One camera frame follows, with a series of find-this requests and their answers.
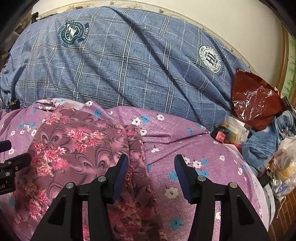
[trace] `glossy red bag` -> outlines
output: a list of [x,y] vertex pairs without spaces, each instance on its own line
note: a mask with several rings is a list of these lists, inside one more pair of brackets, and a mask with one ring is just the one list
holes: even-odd
[[233,115],[256,131],[264,130],[287,109],[273,87],[259,76],[236,70],[232,86]]

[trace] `clutter pile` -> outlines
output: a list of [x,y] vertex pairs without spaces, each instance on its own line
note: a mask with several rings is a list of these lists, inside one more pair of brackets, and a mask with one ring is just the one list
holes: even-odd
[[237,70],[232,116],[214,129],[218,142],[234,144],[244,160],[282,199],[296,186],[296,112],[287,97],[260,77]]

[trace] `denim jacket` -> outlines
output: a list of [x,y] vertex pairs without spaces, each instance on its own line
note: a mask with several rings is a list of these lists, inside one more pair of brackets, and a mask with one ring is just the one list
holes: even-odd
[[264,130],[255,132],[242,145],[244,160],[257,170],[263,169],[278,150],[286,136],[294,136],[290,129],[294,118],[290,111],[284,111]]

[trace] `blue gripper pad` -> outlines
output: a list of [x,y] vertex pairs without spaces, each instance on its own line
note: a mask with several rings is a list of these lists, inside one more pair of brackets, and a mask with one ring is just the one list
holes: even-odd
[[198,177],[198,174],[193,167],[187,166],[182,155],[176,155],[174,166],[184,198],[189,203],[192,203],[191,187],[195,185],[195,179]]
[[112,196],[113,202],[115,202],[120,197],[121,190],[126,179],[126,173],[128,171],[127,155],[121,155],[116,166],[120,164],[121,164],[121,167],[118,171],[115,181],[113,182],[113,196]]

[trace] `blue plaid quilt cover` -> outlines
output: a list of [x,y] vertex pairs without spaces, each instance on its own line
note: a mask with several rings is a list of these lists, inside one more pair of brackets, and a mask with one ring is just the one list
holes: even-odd
[[56,14],[26,28],[1,73],[2,104],[94,100],[198,122],[209,130],[231,111],[235,70],[247,70],[220,40],[186,21],[138,9]]

